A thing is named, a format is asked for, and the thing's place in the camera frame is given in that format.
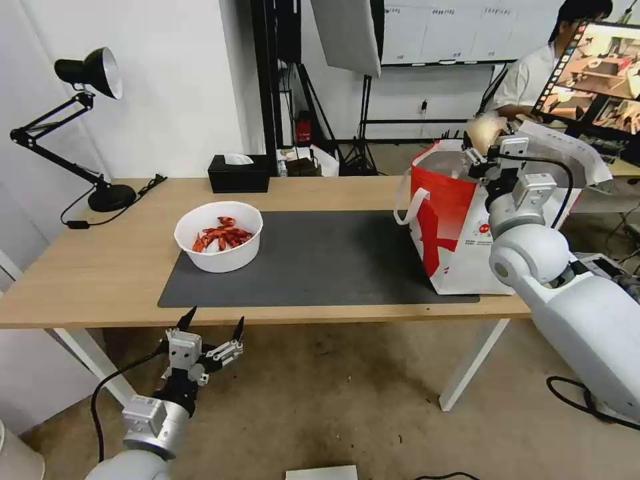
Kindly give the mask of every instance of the white cloth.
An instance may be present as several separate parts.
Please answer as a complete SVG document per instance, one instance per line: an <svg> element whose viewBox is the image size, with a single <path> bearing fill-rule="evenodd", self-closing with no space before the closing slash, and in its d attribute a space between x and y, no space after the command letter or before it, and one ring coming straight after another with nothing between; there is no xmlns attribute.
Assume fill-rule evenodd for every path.
<svg viewBox="0 0 640 480"><path fill-rule="evenodd" d="M496 110L505 105L534 106L547 86L556 63L552 43L518 60L509 68L487 110Z"/></svg>

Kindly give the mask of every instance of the floor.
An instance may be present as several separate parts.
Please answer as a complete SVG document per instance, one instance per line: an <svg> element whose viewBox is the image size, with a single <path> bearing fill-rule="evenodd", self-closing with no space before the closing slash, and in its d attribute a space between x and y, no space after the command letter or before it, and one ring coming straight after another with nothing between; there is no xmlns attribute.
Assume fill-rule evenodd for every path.
<svg viewBox="0 0 640 480"><path fill-rule="evenodd" d="M408 165L407 150L398 150L376 147L381 171ZM618 221L575 215L563 230L575 250L600 251ZM633 248L622 235L609 246L614 256ZM458 470L481 480L638 478L638 432L601 423L548 392L548 375L572 374L529 321L508 326L452 412L440 411L437 393L478 328L472 321L249 327L244 356L201 390L173 477L282 479L288 469L356 464L361 480ZM210 343L231 334L196 331ZM123 365L162 335L106 330L107 351ZM142 394L160 385L163 365L154 362L127 376ZM121 448L120 409L101 394L108 457ZM97 458L88 400L26 440L45 456L45 478L83 479Z"/></svg>

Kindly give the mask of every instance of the black desk lamp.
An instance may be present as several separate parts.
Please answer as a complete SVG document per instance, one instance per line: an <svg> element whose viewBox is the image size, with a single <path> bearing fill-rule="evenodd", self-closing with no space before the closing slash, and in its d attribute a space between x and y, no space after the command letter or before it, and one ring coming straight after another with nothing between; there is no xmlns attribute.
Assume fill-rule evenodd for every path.
<svg viewBox="0 0 640 480"><path fill-rule="evenodd" d="M84 61L58 60L53 68L58 78L70 83L75 90L78 90L78 93L42 117L24 127L12 130L11 140L92 183L95 187L95 191L89 196L89 206L92 210L109 212L132 205L136 198L136 192L130 186L112 185L99 172L65 160L37 143L38 139L93 108L95 95L86 90L86 85L91 85L98 92L116 100L122 98L122 80L111 50L106 47L94 50L88 54ZM80 110L62 120L41 123L76 102L82 105Z"/></svg>

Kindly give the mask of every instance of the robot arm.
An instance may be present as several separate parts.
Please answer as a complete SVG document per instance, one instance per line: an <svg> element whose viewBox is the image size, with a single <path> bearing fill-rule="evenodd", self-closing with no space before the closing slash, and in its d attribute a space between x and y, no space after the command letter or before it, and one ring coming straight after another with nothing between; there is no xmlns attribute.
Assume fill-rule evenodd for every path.
<svg viewBox="0 0 640 480"><path fill-rule="evenodd" d="M162 340L169 356L164 386L151 397L135 395L122 411L127 424L123 451L99 463L87 480L169 480L167 461L174 459L188 420L195 412L198 389L209 382L209 374L226 367L243 352L244 317L232 340L213 347L200 335L187 332L194 307Z"/></svg>
<svg viewBox="0 0 640 480"><path fill-rule="evenodd" d="M467 155L475 159L469 175L479 173L489 190L491 270L531 308L538 330L592 394L640 420L640 305L592 274L571 254L566 238L545 226L542 206L555 189L550 175L505 175L514 165L498 164L488 179L484 156L473 150Z"/></svg>

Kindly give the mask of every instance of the red crayfish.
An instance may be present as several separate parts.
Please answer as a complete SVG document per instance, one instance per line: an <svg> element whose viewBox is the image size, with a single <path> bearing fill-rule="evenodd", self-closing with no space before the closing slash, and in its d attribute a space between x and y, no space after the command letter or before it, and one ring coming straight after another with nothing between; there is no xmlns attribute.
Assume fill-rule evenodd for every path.
<svg viewBox="0 0 640 480"><path fill-rule="evenodd" d="M226 250L227 246L235 248L248 241L253 234L235 228L235 220L231 217L218 217L220 226L216 228L208 228L202 230L203 234L197 234L195 243L193 244L194 252L202 253L214 240L218 240L218 250Z"/></svg>

